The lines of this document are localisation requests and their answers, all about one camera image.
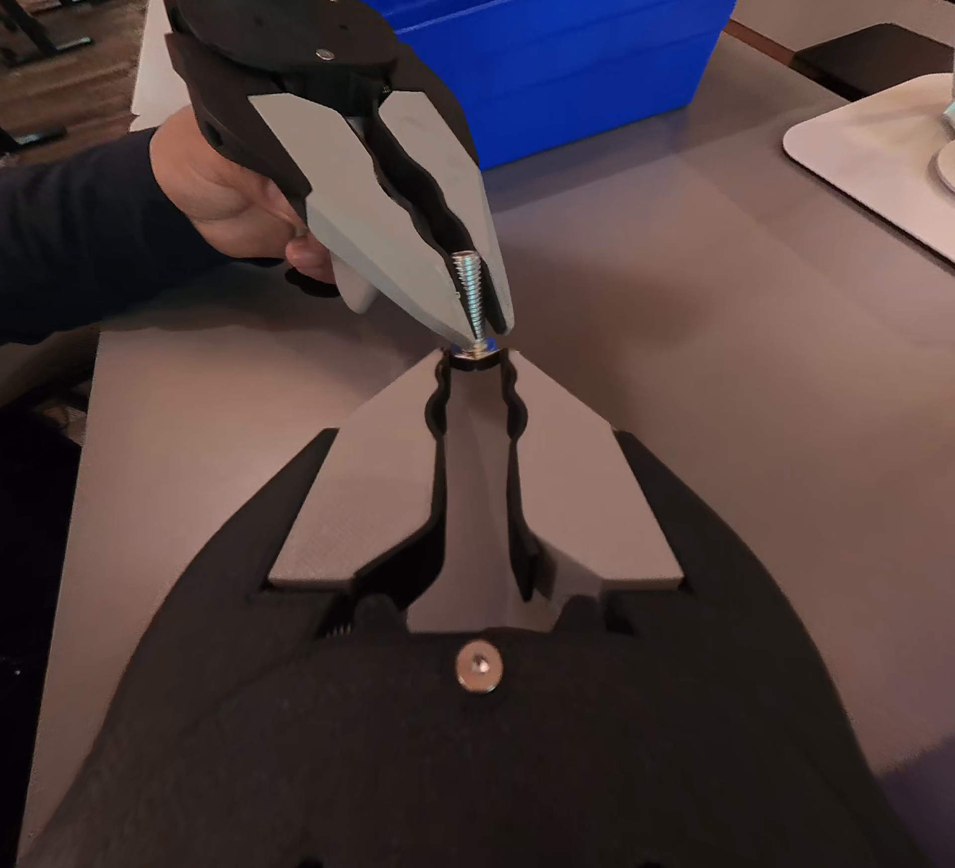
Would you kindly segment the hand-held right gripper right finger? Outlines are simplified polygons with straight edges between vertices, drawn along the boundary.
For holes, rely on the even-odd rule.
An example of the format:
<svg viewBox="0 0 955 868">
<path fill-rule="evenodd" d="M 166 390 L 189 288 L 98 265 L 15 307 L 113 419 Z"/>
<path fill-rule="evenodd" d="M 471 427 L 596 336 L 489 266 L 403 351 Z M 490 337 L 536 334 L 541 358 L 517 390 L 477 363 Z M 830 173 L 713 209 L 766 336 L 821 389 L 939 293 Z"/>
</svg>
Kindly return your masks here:
<svg viewBox="0 0 955 868">
<path fill-rule="evenodd" d="M 508 553 L 519 598 L 555 623 L 572 598 L 684 580 L 614 428 L 516 350 L 501 352 Z"/>
</svg>

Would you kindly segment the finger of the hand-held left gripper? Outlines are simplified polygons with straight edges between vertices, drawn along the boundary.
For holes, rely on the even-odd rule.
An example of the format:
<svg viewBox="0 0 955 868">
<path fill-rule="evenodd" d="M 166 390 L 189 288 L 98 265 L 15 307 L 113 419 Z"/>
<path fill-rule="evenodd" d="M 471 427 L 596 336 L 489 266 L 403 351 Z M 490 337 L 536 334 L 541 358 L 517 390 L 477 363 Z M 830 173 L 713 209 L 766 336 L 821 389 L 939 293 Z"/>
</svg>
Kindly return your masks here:
<svg viewBox="0 0 955 868">
<path fill-rule="evenodd" d="M 369 119 L 369 151 L 409 230 L 374 248 L 378 286 L 444 337 L 474 337 L 453 260 L 474 252 L 484 320 L 507 335 L 513 301 L 483 175 L 465 144 L 423 92 L 393 91 Z"/>
<path fill-rule="evenodd" d="M 443 339 L 469 343 L 471 325 L 445 261 L 378 182 L 341 114 L 289 94 L 249 101 L 311 186 L 307 225 L 331 254 L 347 307 L 365 313 L 381 295 Z"/>
</svg>

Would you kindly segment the steel hex bolt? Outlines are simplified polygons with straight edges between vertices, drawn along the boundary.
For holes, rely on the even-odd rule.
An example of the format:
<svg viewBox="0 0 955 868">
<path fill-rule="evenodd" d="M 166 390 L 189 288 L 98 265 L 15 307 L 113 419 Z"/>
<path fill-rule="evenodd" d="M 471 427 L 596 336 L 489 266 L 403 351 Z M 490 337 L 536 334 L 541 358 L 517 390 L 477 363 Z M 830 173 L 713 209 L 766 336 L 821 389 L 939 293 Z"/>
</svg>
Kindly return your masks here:
<svg viewBox="0 0 955 868">
<path fill-rule="evenodd" d="M 475 251 L 451 255 L 462 289 L 462 302 L 473 332 L 473 340 L 463 347 L 451 346 L 451 363 L 460 371 L 477 373 L 499 363 L 499 347 L 488 335 L 483 301 L 482 263 Z"/>
</svg>

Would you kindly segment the person's torso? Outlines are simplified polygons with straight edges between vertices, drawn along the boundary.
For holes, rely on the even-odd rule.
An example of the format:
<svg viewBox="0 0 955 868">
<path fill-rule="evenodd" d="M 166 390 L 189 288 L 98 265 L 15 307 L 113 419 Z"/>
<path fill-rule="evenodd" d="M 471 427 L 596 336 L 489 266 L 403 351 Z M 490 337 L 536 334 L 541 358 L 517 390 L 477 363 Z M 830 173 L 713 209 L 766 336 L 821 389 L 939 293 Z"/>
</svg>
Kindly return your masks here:
<svg viewBox="0 0 955 868">
<path fill-rule="evenodd" d="M 2 408 L 2 866 L 16 859 L 79 458 L 38 413 Z"/>
</svg>

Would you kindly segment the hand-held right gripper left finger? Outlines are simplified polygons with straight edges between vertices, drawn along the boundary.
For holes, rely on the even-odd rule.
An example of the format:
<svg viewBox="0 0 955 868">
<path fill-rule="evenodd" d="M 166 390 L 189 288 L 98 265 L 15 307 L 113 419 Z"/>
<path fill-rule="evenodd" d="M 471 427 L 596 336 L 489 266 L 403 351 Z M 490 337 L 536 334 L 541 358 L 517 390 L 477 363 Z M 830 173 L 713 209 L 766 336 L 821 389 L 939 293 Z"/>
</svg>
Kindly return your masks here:
<svg viewBox="0 0 955 868">
<path fill-rule="evenodd" d="M 269 572 L 284 589 L 407 609 L 444 563 L 448 355 L 433 351 L 338 428 Z"/>
</svg>

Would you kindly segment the blue plastic bin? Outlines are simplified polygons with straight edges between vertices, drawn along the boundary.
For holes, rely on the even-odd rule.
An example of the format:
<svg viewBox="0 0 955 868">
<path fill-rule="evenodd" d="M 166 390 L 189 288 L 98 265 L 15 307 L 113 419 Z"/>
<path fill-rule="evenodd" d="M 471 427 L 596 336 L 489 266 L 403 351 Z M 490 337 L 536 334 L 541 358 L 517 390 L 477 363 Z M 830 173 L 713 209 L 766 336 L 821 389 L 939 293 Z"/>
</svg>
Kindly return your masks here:
<svg viewBox="0 0 955 868">
<path fill-rule="evenodd" d="M 361 0 L 458 98 L 480 166 L 686 106 L 737 0 Z"/>
</svg>

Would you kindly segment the person's left hand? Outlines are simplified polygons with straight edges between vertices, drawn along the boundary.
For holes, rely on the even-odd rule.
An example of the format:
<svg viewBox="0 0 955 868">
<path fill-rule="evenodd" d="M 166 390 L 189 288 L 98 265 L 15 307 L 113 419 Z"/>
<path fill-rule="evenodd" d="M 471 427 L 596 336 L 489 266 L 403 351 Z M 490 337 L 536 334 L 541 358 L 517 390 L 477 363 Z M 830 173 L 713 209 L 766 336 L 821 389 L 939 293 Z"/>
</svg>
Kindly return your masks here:
<svg viewBox="0 0 955 868">
<path fill-rule="evenodd" d="M 284 259 L 305 277 L 335 283 L 330 253 L 275 183 L 215 151 L 190 106 L 156 130 L 149 156 L 161 191 L 221 254 Z"/>
</svg>

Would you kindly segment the white flat base plate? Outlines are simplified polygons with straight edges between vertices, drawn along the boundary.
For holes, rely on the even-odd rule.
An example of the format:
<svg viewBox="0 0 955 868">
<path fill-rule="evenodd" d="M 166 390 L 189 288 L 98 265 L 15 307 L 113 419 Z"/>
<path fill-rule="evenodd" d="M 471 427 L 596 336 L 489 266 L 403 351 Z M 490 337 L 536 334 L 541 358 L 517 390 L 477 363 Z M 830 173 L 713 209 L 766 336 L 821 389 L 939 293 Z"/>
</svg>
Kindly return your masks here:
<svg viewBox="0 0 955 868">
<path fill-rule="evenodd" d="M 809 0 L 794 60 L 848 99 L 790 128 L 786 155 L 947 264 L 954 260 L 953 5 Z"/>
</svg>

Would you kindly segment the person's left forearm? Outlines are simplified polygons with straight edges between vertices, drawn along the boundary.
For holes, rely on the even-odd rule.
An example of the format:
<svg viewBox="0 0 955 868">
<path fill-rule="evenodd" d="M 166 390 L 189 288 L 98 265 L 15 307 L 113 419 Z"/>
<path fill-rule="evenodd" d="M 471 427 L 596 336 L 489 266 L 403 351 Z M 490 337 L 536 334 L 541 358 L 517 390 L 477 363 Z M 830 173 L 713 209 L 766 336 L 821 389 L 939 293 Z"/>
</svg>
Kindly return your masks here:
<svg viewBox="0 0 955 868">
<path fill-rule="evenodd" d="M 101 323 L 230 262 L 161 191 L 154 133 L 2 169 L 2 345 Z"/>
</svg>

